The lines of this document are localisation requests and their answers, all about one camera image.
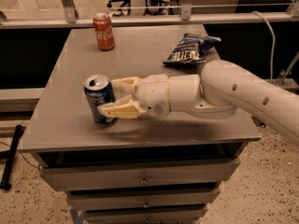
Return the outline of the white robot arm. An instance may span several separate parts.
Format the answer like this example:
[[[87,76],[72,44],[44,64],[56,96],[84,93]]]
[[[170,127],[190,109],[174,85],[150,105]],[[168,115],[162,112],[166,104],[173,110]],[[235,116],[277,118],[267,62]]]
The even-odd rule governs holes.
[[[201,119],[219,119],[241,108],[293,143],[299,142],[299,96],[231,62],[208,62],[194,75],[114,79],[112,88],[122,98],[98,106],[109,118],[185,112]]]

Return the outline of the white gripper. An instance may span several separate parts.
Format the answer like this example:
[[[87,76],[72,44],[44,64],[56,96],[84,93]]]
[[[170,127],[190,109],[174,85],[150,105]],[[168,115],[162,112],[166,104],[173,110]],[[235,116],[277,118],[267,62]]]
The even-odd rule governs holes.
[[[170,113],[166,74],[123,77],[111,81],[116,101],[99,105],[97,110],[108,118],[137,119],[142,114],[165,116]]]

